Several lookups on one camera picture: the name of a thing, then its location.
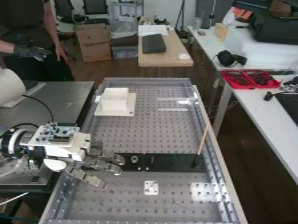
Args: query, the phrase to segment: white wall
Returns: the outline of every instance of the white wall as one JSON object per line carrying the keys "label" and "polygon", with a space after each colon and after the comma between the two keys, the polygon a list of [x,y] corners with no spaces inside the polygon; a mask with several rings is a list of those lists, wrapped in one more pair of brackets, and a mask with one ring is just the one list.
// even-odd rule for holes
{"label": "white wall", "polygon": [[[154,17],[163,20],[167,19],[170,25],[175,25],[179,8],[182,4],[182,0],[143,0],[144,1],[144,16]],[[82,0],[71,0],[71,4],[74,6],[74,10],[78,14],[83,14],[82,10]],[[184,1],[184,28],[186,26],[192,24],[195,14],[195,0]]]}

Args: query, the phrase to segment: black case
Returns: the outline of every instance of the black case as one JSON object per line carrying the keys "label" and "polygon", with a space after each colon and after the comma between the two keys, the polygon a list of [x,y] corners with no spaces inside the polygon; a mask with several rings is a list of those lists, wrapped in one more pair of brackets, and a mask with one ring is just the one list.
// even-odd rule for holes
{"label": "black case", "polygon": [[298,44],[298,16],[272,15],[255,12],[250,20],[256,41],[280,44]]}

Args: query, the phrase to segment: laptop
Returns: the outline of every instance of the laptop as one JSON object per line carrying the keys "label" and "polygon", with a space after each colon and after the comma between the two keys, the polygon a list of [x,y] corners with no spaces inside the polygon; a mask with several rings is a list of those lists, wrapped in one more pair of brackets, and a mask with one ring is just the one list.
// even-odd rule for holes
{"label": "laptop", "polygon": [[142,37],[142,53],[163,53],[166,52],[164,41],[160,34],[152,34]]}

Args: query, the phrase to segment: white block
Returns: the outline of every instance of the white block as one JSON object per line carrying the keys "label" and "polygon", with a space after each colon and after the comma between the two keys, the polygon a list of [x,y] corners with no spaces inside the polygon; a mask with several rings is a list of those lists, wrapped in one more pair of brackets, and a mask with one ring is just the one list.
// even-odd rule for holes
{"label": "white block", "polygon": [[102,111],[127,111],[127,88],[106,88],[101,96]]}

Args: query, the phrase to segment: cardboard box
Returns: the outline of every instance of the cardboard box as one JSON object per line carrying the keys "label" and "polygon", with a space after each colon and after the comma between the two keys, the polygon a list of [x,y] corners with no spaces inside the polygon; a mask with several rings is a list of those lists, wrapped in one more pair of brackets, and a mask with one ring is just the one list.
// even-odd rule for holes
{"label": "cardboard box", "polygon": [[215,23],[214,33],[219,37],[219,39],[224,41],[227,35],[227,27],[222,23]]}
{"label": "cardboard box", "polygon": [[81,54],[83,62],[110,60],[110,45],[109,43],[82,44]]}
{"label": "cardboard box", "polygon": [[111,59],[109,26],[105,24],[78,25],[75,27],[75,34],[83,62]]}
{"label": "cardboard box", "polygon": [[82,44],[109,42],[109,26],[105,24],[78,25],[75,33]]}

